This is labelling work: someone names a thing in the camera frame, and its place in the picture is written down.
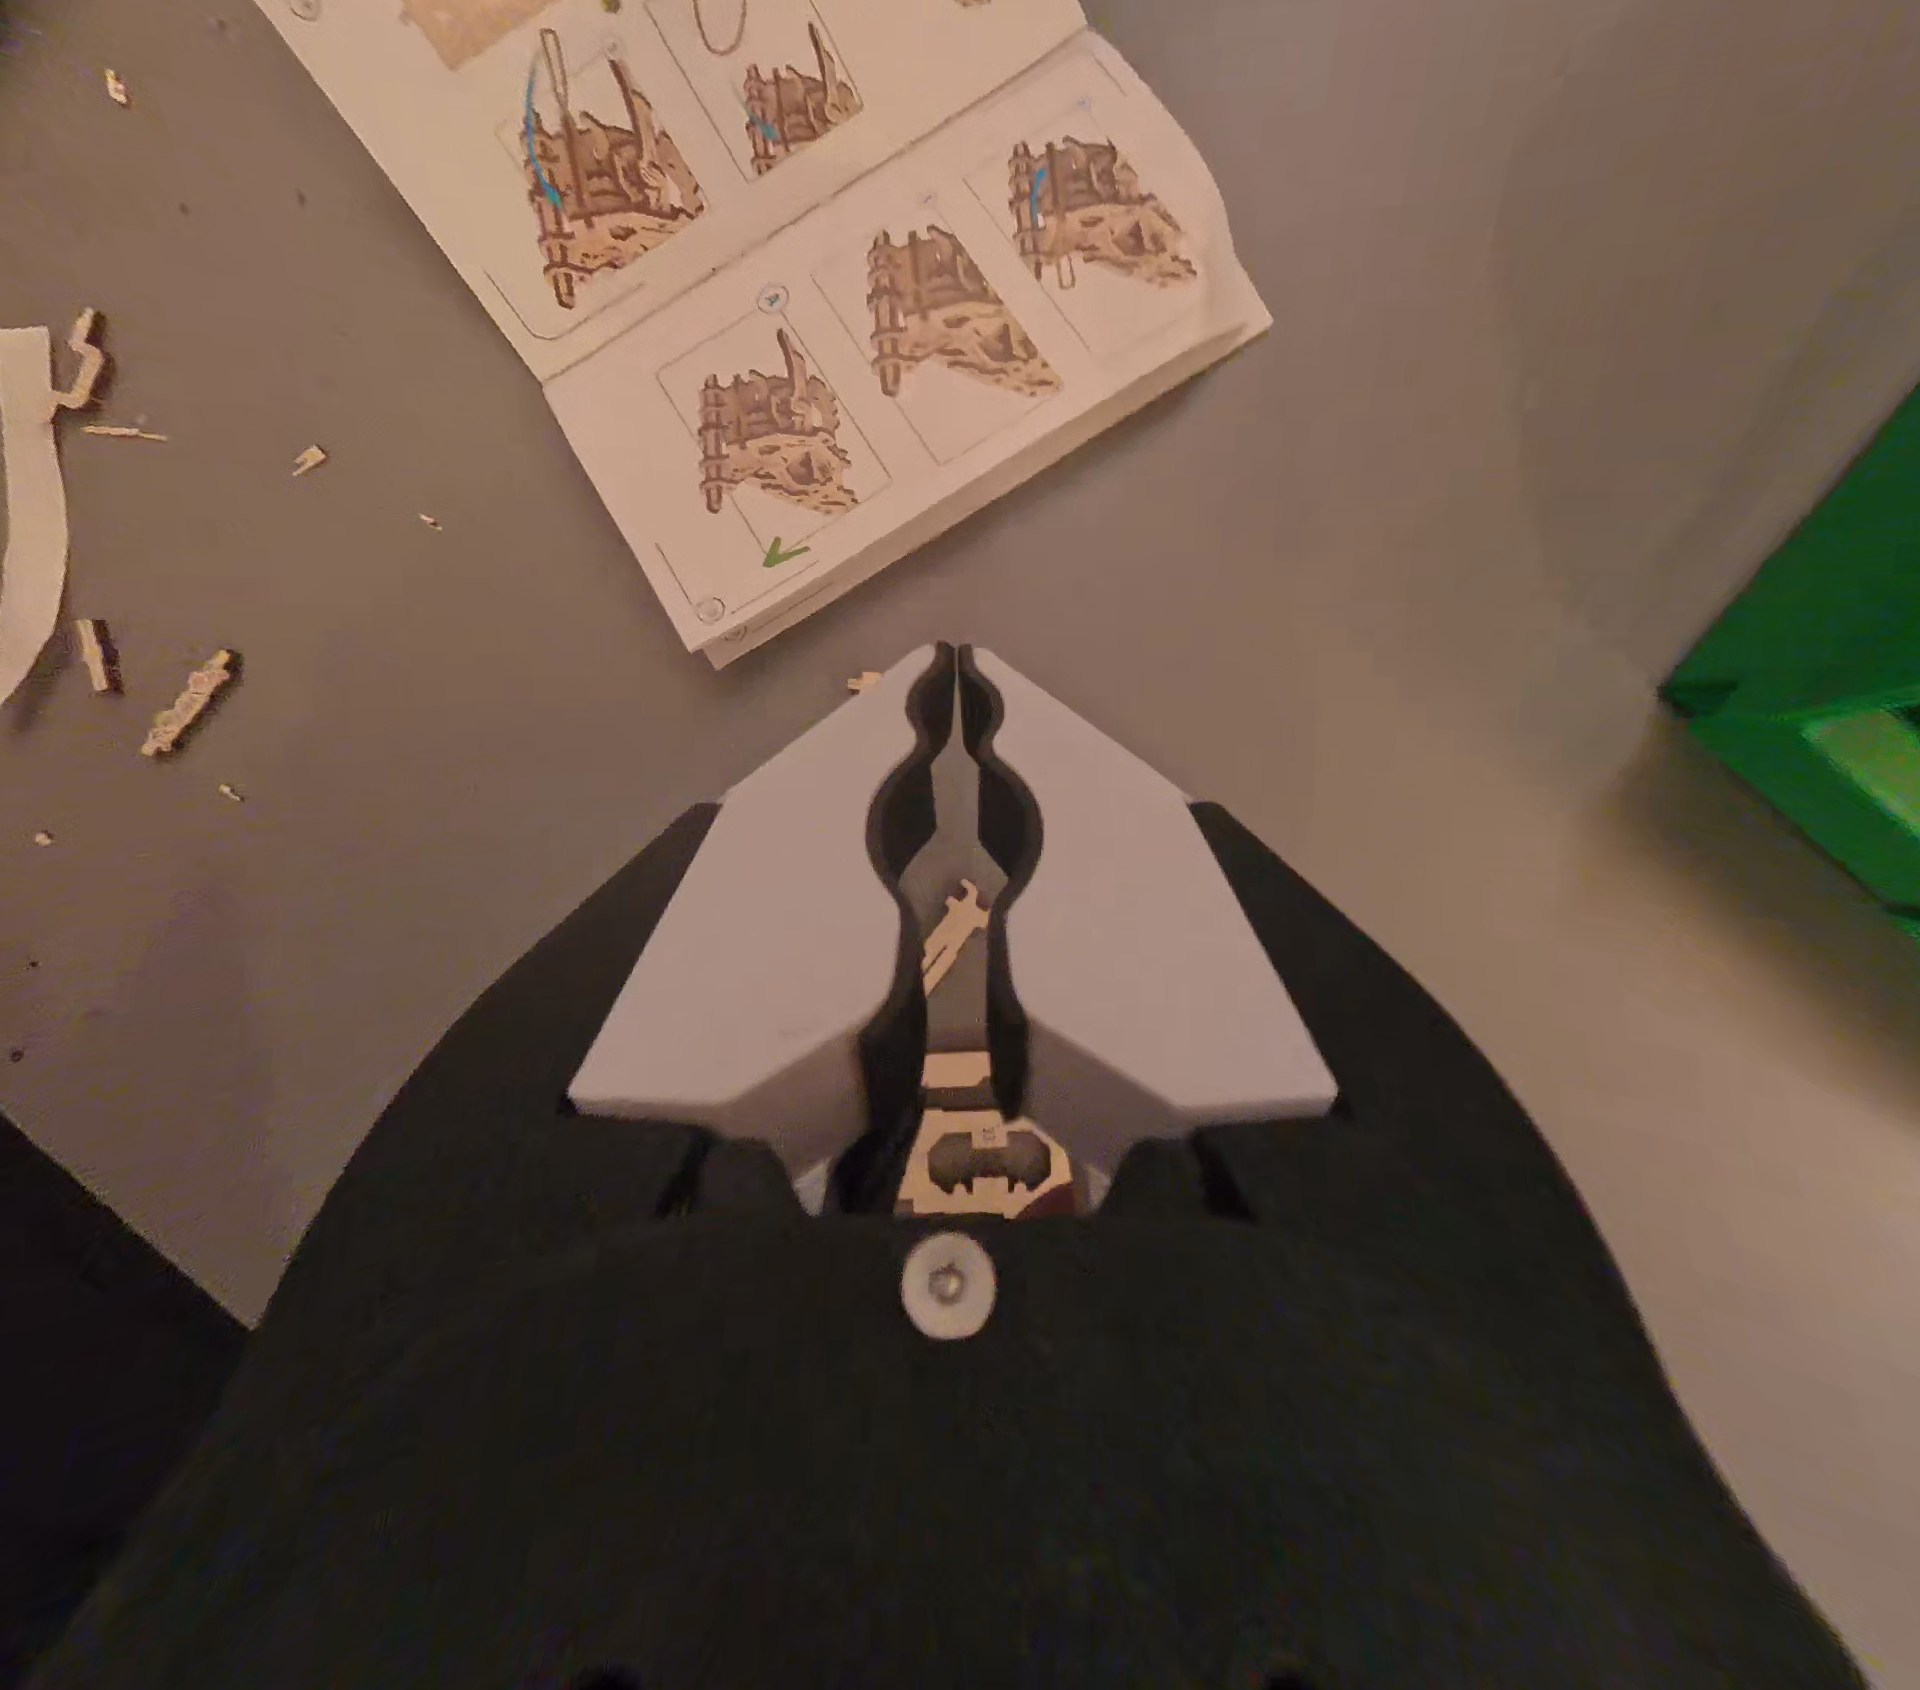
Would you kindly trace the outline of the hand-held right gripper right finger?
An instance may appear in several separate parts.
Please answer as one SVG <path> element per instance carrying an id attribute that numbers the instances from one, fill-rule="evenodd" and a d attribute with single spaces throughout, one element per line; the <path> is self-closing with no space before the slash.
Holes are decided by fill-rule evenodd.
<path id="1" fill-rule="evenodd" d="M 1114 1177 L 1145 1142 L 1321 1118 L 1328 1058 L 1192 802 L 1011 663 L 960 648 L 996 1099 Z"/>

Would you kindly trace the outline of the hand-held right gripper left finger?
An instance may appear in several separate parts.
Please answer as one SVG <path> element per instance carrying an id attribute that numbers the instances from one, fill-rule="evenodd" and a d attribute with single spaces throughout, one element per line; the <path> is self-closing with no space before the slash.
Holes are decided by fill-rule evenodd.
<path id="1" fill-rule="evenodd" d="M 713 813 L 567 1086 L 600 1118 L 764 1144 L 840 1213 L 890 1213 L 918 1132 L 921 926 L 951 648 L 927 645 Z"/>

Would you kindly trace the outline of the notched wooden connector piece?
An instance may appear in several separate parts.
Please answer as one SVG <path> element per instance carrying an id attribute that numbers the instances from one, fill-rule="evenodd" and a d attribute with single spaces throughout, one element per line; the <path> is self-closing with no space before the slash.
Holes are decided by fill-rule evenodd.
<path id="1" fill-rule="evenodd" d="M 960 880 L 953 891 L 947 893 L 947 906 L 938 921 L 923 935 L 921 946 L 921 987 L 931 995 L 938 985 L 951 974 L 962 957 L 970 939 L 982 935 L 989 924 L 989 906 L 973 880 Z"/>

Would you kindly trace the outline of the wooden parts sheet round holes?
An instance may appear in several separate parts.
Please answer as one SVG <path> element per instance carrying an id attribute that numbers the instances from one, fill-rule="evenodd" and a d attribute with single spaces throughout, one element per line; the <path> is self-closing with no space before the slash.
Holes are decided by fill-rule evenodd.
<path id="1" fill-rule="evenodd" d="M 899 1221 L 1041 1221 L 1077 1213 L 1067 1149 L 996 1105 L 988 1050 L 931 1050 L 899 1177 Z"/>

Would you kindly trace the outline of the green plastic bin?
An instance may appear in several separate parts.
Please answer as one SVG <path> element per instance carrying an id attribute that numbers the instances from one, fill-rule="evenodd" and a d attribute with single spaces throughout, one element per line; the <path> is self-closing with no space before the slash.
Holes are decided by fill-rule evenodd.
<path id="1" fill-rule="evenodd" d="M 1918 391 L 1673 666 L 1662 703 L 1918 939 Z"/>

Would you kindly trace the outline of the small notched wooden bar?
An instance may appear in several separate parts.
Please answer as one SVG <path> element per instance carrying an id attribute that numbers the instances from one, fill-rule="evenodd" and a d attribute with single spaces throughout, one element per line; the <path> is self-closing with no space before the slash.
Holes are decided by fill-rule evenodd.
<path id="1" fill-rule="evenodd" d="M 136 747 L 143 759 L 170 759 L 190 743 L 222 690 L 238 678 L 240 652 L 220 648 L 195 663 L 179 693 L 150 719 Z"/>

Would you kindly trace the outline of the white paper strip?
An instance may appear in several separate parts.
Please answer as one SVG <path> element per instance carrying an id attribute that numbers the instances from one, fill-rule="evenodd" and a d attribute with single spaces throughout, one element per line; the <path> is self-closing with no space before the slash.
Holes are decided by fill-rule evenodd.
<path id="1" fill-rule="evenodd" d="M 66 485 L 46 326 L 2 328 L 2 700 L 35 668 L 66 586 Z"/>

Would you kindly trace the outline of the illustrated instruction booklet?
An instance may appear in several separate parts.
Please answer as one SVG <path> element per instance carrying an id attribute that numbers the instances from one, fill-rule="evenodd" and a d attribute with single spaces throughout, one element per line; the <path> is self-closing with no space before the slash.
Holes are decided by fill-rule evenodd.
<path id="1" fill-rule="evenodd" d="M 1081 0 L 253 0 L 727 666 L 1273 326 Z"/>

